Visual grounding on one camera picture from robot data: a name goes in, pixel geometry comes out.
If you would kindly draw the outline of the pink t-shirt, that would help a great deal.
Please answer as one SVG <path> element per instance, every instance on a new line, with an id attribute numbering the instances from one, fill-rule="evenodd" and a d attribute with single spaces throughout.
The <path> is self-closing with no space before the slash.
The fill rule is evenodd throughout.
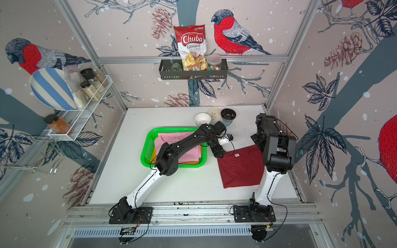
<path id="1" fill-rule="evenodd" d="M 154 140 L 156 155 L 159 153 L 161 146 L 164 143 L 173 144 L 175 142 L 179 142 L 182 139 L 188 137 L 193 132 L 184 132 L 184 133 L 159 133 L 158 137 Z M 179 164 L 185 163 L 193 163 L 199 162 L 199 159 L 202 157 L 201 149 L 199 146 L 194 147 L 187 153 L 185 153 L 182 157 L 179 158 Z"/>

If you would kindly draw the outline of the green glass jar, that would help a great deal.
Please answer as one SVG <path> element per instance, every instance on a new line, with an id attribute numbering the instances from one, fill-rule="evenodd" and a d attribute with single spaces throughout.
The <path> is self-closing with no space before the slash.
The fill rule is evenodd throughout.
<path id="1" fill-rule="evenodd" d="M 180 63 L 173 63 L 169 68 L 169 71 L 184 71 L 183 66 Z"/>

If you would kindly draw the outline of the green plastic basket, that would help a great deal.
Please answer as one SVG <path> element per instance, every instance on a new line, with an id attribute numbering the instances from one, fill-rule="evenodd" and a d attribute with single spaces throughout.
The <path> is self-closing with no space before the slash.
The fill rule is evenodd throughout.
<path id="1" fill-rule="evenodd" d="M 152 165 L 156 162 L 156 150 L 155 150 L 155 144 L 154 140 L 158 137 L 159 133 L 184 133 L 184 132 L 195 132 L 198 129 L 198 127 L 166 127 L 166 128 L 156 128 L 151 130 L 145 140 L 143 151 L 141 154 L 141 163 L 145 167 L 149 167 L 150 163 L 152 162 Z M 202 165 L 205 164 L 207 160 L 207 148 L 201 145 L 198 145 L 199 148 L 201 149 L 201 154 L 202 157 L 199 159 L 199 162 L 193 162 L 193 163 L 185 163 L 185 164 L 179 164 L 180 168 L 194 168 L 194 167 L 201 167 Z"/>

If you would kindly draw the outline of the small white bowl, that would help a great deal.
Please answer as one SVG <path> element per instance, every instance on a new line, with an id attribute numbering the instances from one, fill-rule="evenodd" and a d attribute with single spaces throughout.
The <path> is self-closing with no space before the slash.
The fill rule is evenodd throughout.
<path id="1" fill-rule="evenodd" d="M 207 113 L 199 113 L 195 116 L 194 122 L 199 127 L 203 124 L 210 124 L 212 118 Z"/>

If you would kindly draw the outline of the dark red t-shirt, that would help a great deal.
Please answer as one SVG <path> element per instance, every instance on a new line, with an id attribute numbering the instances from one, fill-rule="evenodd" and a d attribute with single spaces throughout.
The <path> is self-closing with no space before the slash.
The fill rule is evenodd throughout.
<path id="1" fill-rule="evenodd" d="M 236 150 L 231 156 L 218 159 L 225 189 L 259 185 L 264 174 L 262 153 L 256 145 Z"/>

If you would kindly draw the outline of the Chuba cassava chips bag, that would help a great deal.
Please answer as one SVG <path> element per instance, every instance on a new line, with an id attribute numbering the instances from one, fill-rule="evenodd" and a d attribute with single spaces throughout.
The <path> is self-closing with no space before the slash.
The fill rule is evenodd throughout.
<path id="1" fill-rule="evenodd" d="M 205 71 L 207 50 L 205 26 L 192 25 L 174 27 L 178 52 L 182 58 L 184 71 Z"/>

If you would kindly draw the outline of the orange spice jar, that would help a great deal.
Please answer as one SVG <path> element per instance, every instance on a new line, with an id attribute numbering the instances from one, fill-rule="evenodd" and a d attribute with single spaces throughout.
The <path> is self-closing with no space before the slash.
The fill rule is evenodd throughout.
<path id="1" fill-rule="evenodd" d="M 58 117 L 56 114 L 50 114 L 44 118 L 44 122 L 57 134 L 70 135 L 73 128 L 64 119 Z"/>

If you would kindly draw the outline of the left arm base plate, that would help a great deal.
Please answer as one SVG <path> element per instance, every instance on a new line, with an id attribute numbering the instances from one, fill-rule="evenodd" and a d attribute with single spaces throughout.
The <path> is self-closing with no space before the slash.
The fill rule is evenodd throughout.
<path id="1" fill-rule="evenodd" d="M 110 214 L 109 224 L 150 224 L 153 210 L 153 207 L 138 209 L 115 207 Z"/>

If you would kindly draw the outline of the black lid spice jar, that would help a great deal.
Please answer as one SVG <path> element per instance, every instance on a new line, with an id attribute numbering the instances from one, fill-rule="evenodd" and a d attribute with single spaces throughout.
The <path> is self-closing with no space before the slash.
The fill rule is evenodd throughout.
<path id="1" fill-rule="evenodd" d="M 80 74 L 95 87 L 98 93 L 104 92 L 105 88 L 103 84 L 97 79 L 94 70 L 92 68 L 83 69 L 80 71 Z"/>
<path id="2" fill-rule="evenodd" d="M 83 81 L 80 87 L 92 101 L 100 101 L 98 90 L 89 81 Z"/>

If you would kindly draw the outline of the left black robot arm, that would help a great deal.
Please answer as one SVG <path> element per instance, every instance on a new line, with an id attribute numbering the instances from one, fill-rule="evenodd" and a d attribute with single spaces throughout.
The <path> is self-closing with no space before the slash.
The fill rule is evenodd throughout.
<path id="1" fill-rule="evenodd" d="M 137 215 L 144 217 L 140 206 L 153 189 L 159 185 L 166 176 L 172 176 L 179 168 L 179 159 L 190 150 L 206 143 L 215 158 L 226 155 L 223 145 L 233 140 L 231 134 L 226 134 L 226 126 L 222 122 L 214 125 L 202 124 L 192 134 L 181 141 L 169 144 L 164 143 L 155 156 L 155 163 L 151 163 L 151 172 L 128 196 L 122 197 L 110 210 L 109 217 L 116 223 L 131 223 Z"/>

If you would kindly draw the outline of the blue striped plate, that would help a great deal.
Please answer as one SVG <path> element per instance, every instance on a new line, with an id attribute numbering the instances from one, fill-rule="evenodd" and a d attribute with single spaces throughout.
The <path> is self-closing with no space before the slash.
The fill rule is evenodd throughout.
<path id="1" fill-rule="evenodd" d="M 52 109 L 72 111 L 77 108 L 61 69 L 41 68 L 35 71 L 30 78 L 30 88 L 41 103 Z"/>

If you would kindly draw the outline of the black bowl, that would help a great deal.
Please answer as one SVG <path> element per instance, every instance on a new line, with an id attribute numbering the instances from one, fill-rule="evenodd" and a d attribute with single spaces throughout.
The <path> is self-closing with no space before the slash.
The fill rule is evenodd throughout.
<path id="1" fill-rule="evenodd" d="M 232 122 L 236 118 L 237 114 L 233 109 L 224 108 L 221 111 L 222 120 L 225 122 Z"/>

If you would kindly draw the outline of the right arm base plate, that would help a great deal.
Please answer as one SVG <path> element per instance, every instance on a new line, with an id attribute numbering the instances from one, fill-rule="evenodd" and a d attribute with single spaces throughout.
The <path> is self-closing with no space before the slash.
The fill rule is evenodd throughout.
<path id="1" fill-rule="evenodd" d="M 271 205 L 257 207 L 234 205 L 231 208 L 231 214 L 236 223 L 276 222 L 275 212 Z"/>

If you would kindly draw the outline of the black wall shelf basket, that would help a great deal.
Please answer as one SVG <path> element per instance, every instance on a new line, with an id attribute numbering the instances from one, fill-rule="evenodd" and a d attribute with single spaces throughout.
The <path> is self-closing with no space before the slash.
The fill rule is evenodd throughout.
<path id="1" fill-rule="evenodd" d="M 159 73 L 163 80 L 220 80 L 227 78 L 228 66 L 226 59 L 222 60 L 220 70 L 171 71 L 172 65 L 171 60 L 161 60 Z"/>

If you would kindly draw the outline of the clear lidded candy jar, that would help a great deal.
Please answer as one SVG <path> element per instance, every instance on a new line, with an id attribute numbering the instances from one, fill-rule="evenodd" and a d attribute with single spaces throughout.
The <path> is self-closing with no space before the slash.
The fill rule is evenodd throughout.
<path id="1" fill-rule="evenodd" d="M 222 57 L 218 54 L 211 54 L 207 56 L 207 69 L 208 70 L 221 70 Z"/>

